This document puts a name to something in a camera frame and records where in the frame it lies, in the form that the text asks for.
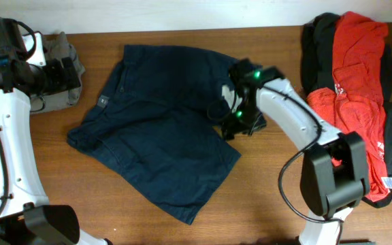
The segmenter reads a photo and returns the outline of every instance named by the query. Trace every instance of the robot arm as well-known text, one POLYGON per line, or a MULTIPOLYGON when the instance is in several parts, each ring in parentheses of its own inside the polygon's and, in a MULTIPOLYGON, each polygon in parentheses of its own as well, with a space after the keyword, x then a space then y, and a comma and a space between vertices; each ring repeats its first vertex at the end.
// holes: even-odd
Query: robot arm
POLYGON ((47 63, 41 38, 22 23, 0 18, 0 244, 111 244, 80 230, 70 206, 49 205, 40 182, 30 97, 80 86, 69 57, 47 63), (29 35, 22 37, 17 25, 29 35))
POLYGON ((310 209, 308 217, 294 209, 283 193, 282 177, 290 163, 279 179, 287 205, 307 220, 300 244, 336 244, 342 222, 370 191, 363 140, 356 133, 344 135, 320 118, 275 67, 255 69, 243 60, 229 70, 229 76, 242 102, 223 122, 223 136, 250 135, 259 111, 273 119, 304 153, 300 189, 310 209), (332 158, 341 160, 341 166, 334 167, 332 158))

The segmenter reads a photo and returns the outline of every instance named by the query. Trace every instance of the wood grain surface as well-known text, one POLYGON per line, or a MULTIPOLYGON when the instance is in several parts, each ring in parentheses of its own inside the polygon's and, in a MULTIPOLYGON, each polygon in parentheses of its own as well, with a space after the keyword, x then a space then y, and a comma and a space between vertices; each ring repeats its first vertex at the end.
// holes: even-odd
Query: wood grain surface
MULTIPOLYGON (((392 45, 392 24, 389 27, 387 41, 392 45)), ((114 244, 250 244, 299 235, 305 222, 282 202, 276 184, 281 166, 296 149, 270 120, 263 131, 231 142, 243 156, 191 226, 157 208, 98 161, 69 147, 66 134, 96 104, 126 44, 193 46, 249 57, 278 66, 300 91, 300 34, 301 27, 270 27, 69 35, 87 70, 81 100, 73 108, 31 116, 37 168, 51 203, 72 206, 83 230, 114 244)), ((293 204, 306 212, 299 191, 300 169, 297 161, 284 185, 293 204)), ((383 209, 362 203, 353 211, 343 240, 358 239, 392 244, 392 203, 383 209)))

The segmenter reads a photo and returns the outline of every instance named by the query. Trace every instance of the gray fabric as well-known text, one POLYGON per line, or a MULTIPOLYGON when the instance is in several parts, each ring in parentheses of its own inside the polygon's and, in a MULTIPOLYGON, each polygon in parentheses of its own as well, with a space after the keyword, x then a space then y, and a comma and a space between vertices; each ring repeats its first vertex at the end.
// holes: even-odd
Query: gray fabric
MULTIPOLYGON (((43 36, 42 39, 43 39, 44 51, 46 51, 45 59, 47 61, 51 59, 58 59, 61 61, 62 58, 71 57, 73 61, 73 65, 75 66, 75 70, 81 81, 81 75, 86 71, 86 69, 78 59, 78 55, 76 54, 76 49, 67 41, 66 34, 64 32, 61 32, 59 36, 54 40, 48 41, 43 36)), ((38 97, 31 98, 31 113, 37 114, 42 112, 51 112, 54 110, 62 110, 71 107, 73 105, 76 105, 78 100, 80 99, 81 90, 82 90, 82 82, 81 82, 81 87, 79 88, 71 89, 69 91, 63 91, 61 93, 57 93, 54 95, 43 96, 46 102, 46 107, 45 109, 39 112, 34 112, 34 111, 40 110, 40 108, 42 108, 43 105, 42 100, 38 97)))

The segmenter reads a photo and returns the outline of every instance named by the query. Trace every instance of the green led light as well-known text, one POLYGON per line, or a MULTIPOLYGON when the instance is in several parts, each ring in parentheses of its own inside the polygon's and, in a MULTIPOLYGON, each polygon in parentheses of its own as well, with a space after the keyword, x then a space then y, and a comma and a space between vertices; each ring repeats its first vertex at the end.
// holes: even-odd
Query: green led light
POLYGON ((260 72, 260 71, 256 71, 256 72, 253 74, 253 76, 254 76, 255 78, 259 78, 260 75, 261 75, 261 72, 260 72))

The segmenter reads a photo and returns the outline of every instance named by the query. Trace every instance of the navy shorts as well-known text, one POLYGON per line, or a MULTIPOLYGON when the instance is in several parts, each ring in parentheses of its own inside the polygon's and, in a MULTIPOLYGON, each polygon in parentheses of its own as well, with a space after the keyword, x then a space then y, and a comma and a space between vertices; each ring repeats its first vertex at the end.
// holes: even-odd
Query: navy shorts
POLYGON ((222 85, 233 88, 228 68, 236 61, 198 48, 125 46, 98 104, 67 141, 191 224, 240 158, 206 115, 222 85))

